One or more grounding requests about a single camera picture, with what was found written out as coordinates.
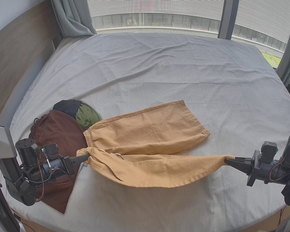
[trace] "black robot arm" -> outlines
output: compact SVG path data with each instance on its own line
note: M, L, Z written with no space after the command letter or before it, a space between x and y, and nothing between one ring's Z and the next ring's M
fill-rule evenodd
M278 148L276 143L265 141L259 150L255 150L252 158L236 157L225 159L225 163L248 175L247 185L252 187L255 180L284 184L282 195L285 203L290 205L290 136L279 160L274 160Z
M74 168L89 157L89 154L63 157L58 154L55 143L45 145L40 152L34 140L29 138L19 140L15 146L22 164L19 166L15 157L0 159L0 170L10 195L27 206L35 203L37 188L55 183L62 176L73 176ZM46 157L44 162L40 160L42 153Z

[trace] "wooden floor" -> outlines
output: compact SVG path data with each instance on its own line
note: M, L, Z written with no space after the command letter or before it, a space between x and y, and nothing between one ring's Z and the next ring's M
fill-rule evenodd
M290 206L286 206L286 208L284 209L281 215L281 222L284 221L288 216L290 216ZM280 210L276 212L274 215L270 216L269 218L263 220L262 222L259 222L247 229L241 230L240 232L256 232L258 230L264 230L264 231L274 230L278 226L279 217L280 217ZM23 223L26 232L56 232L56 231L47 229L46 227L43 227L37 223L25 220L23 218L21 218L21 222Z

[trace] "tan pants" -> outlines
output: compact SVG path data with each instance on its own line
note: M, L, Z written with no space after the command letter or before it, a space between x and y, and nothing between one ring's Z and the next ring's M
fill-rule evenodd
M122 185L179 187L199 180L233 156L182 156L209 136L184 101L171 102L97 122L84 132L85 163Z

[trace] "white bed sheet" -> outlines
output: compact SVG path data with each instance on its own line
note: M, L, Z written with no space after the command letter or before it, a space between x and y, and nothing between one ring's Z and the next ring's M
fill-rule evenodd
M278 144L279 158L290 134L290 95L281 80L254 46L228 40L169 33L66 39L15 113L14 142L62 99L83 100L103 119L183 99L211 133L186 152L195 156L251 157L268 140ZM179 188L131 188L87 166L64 215L5 195L23 218L54 231L238 231L284 206L282 185L246 181L224 166Z

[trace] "green garment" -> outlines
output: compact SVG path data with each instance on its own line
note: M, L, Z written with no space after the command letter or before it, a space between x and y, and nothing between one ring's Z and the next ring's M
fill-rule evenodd
M100 115L88 104L82 102L75 116L76 121L84 130L101 120Z

